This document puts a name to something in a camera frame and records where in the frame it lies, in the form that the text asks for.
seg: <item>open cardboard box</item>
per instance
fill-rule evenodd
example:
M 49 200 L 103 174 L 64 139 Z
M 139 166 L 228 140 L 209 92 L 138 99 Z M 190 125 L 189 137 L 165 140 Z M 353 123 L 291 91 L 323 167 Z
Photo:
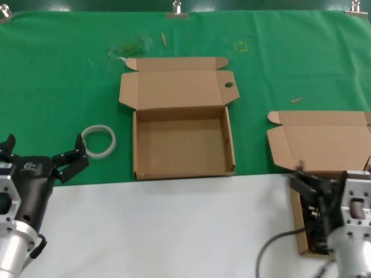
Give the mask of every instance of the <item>open cardboard box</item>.
M 278 166 L 294 170 L 303 161 L 309 173 L 338 177 L 345 170 L 362 171 L 371 155 L 371 112 L 272 111 L 268 119 L 281 125 L 267 132 Z M 292 189 L 290 196 L 295 229 L 300 229 L 300 196 Z M 314 255 L 305 232 L 296 238 L 299 254 Z
M 134 108 L 137 180 L 234 174 L 228 108 L 239 97 L 225 57 L 129 58 L 119 102 Z

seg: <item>cardboard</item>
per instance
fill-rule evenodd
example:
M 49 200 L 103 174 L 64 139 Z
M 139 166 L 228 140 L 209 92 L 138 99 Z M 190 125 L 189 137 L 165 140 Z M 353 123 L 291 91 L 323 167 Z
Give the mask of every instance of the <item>cardboard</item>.
M 137 180 L 232 175 L 228 108 L 239 97 L 225 57 L 129 58 L 119 102 L 134 108 Z
M 274 163 L 294 170 L 304 162 L 305 171 L 338 177 L 345 170 L 363 170 L 371 155 L 371 113 L 345 111 L 272 111 L 268 140 Z M 304 227 L 300 196 L 290 190 L 295 229 Z M 296 236 L 301 255 L 315 255 L 305 232 Z

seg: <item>white ring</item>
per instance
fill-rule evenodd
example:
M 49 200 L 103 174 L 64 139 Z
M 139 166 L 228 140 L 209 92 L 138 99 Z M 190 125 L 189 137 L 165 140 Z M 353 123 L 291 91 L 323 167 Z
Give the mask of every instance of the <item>white ring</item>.
M 112 143 L 111 145 L 108 147 L 108 149 L 106 149 L 104 152 L 101 152 L 101 153 L 96 153 L 96 152 L 91 152 L 90 150 L 88 150 L 87 146 L 86 146 L 86 142 L 85 142 L 85 137 L 90 134 L 90 133 L 94 133 L 94 132 L 100 132 L 100 131 L 103 131 L 103 132 L 107 132 L 111 135 L 111 138 L 112 138 Z M 111 152 L 115 149 L 116 147 L 116 136 L 115 136 L 115 133 L 114 131 L 108 127 L 108 126 L 104 126 L 104 125 L 95 125 L 95 126 L 89 126 L 88 128 L 86 128 L 82 133 L 81 133 L 81 137 L 82 137 L 82 140 L 85 144 L 85 148 L 86 148 L 86 153 L 91 157 L 91 158 L 94 158 L 94 159 L 102 159 L 102 158 L 105 158 L 107 157 L 108 155 L 111 154 Z

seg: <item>white table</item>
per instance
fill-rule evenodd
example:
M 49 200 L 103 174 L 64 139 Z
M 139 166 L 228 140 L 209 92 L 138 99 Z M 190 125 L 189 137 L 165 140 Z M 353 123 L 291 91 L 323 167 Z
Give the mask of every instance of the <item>white table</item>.
M 58 187 L 48 246 L 21 277 L 254 278 L 262 244 L 292 229 L 282 175 Z M 289 236 L 268 248 L 261 278 L 313 277 L 323 263 Z

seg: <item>green tablecloth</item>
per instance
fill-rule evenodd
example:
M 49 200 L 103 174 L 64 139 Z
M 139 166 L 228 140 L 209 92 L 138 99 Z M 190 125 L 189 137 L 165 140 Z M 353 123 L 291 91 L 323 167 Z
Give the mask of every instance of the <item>green tablecloth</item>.
M 118 104 L 129 70 L 119 56 L 228 57 L 241 95 L 229 106 L 238 175 L 280 171 L 266 138 L 269 111 L 370 111 L 371 104 L 370 24 L 343 12 L 191 13 L 188 20 L 29 12 L 0 25 L 0 55 L 0 141 L 13 133 L 15 153 L 67 151 L 90 125 L 115 131 L 114 153 L 90 160 L 69 184 L 134 180 L 132 111 Z M 105 136 L 88 140 L 94 151 L 108 144 Z

